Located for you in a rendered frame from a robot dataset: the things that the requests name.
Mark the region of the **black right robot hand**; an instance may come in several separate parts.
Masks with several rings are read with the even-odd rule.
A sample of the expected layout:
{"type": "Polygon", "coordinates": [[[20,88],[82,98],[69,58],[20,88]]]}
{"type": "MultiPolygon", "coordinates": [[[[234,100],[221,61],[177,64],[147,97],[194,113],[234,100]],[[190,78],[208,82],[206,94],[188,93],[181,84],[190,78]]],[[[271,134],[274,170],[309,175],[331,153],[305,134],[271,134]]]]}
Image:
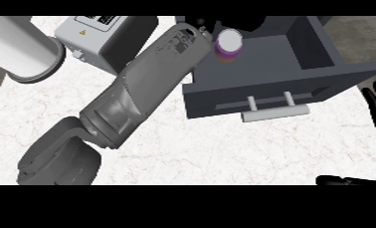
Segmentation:
{"type": "MultiPolygon", "coordinates": [[[[373,83],[373,89],[362,88],[361,95],[367,102],[368,112],[376,126],[376,82],[373,83]]],[[[376,186],[376,180],[361,179],[354,177],[340,177],[334,175],[318,175],[315,177],[317,185],[365,185],[376,186]]]]}

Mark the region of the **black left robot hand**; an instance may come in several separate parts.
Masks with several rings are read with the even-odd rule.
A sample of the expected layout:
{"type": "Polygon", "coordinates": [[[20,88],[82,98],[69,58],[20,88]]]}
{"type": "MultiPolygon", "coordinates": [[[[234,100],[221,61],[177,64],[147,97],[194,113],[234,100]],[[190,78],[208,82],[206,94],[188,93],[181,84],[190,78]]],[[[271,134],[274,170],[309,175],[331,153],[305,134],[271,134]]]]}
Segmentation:
{"type": "Polygon", "coordinates": [[[213,37],[224,29],[252,32],[259,28],[264,20],[264,16],[185,16],[185,22],[197,29],[205,27],[213,37]]]}

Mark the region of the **purple can with white lid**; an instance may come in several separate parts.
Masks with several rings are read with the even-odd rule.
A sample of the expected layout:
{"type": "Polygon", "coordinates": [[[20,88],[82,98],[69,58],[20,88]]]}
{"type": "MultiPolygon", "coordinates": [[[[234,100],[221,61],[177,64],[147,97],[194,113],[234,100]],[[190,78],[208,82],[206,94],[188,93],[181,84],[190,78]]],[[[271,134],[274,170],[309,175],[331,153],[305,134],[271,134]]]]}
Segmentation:
{"type": "Polygon", "coordinates": [[[241,35],[234,29],[224,29],[215,39],[213,55],[216,59],[228,63],[233,61],[241,49],[241,35]]]}

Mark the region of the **dark grey open drawer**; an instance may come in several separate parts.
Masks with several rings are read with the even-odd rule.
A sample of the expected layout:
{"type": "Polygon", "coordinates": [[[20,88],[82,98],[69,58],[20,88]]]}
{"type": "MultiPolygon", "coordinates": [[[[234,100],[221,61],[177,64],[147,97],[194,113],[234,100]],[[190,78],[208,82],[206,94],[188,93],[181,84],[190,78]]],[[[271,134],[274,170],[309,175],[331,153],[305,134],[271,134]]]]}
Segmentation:
{"type": "Polygon", "coordinates": [[[302,79],[345,63],[315,16],[267,16],[253,31],[236,27],[243,46],[230,63],[209,52],[191,72],[188,91],[302,79]]]}

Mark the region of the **dark grey drawer front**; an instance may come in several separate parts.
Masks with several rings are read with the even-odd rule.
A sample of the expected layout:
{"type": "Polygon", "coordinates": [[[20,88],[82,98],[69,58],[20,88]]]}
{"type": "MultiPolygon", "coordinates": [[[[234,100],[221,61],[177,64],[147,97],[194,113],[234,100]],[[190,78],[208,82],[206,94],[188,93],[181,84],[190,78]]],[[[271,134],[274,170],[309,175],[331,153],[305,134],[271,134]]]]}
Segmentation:
{"type": "Polygon", "coordinates": [[[284,92],[298,105],[323,102],[373,76],[376,62],[309,70],[236,64],[194,69],[183,86],[187,118],[249,112],[249,97],[262,111],[286,107],[284,92]]]}

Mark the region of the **pale grey box appliance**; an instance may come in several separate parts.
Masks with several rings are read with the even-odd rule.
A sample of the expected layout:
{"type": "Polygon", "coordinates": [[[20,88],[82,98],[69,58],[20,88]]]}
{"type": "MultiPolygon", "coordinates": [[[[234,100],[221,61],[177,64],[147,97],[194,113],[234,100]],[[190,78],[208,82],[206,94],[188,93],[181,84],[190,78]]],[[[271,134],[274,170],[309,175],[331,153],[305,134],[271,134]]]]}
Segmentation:
{"type": "Polygon", "coordinates": [[[78,60],[116,76],[157,25],[156,16],[72,16],[54,36],[78,60]]]}

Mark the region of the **white round container grey rim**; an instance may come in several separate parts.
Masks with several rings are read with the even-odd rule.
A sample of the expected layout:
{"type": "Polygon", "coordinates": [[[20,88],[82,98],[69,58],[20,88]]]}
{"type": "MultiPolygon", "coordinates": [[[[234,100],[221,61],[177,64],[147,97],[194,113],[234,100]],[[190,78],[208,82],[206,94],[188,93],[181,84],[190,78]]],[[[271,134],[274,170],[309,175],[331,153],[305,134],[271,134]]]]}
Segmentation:
{"type": "Polygon", "coordinates": [[[31,16],[0,16],[0,68],[20,84],[44,81],[66,58],[62,42],[31,23],[31,16]]]}

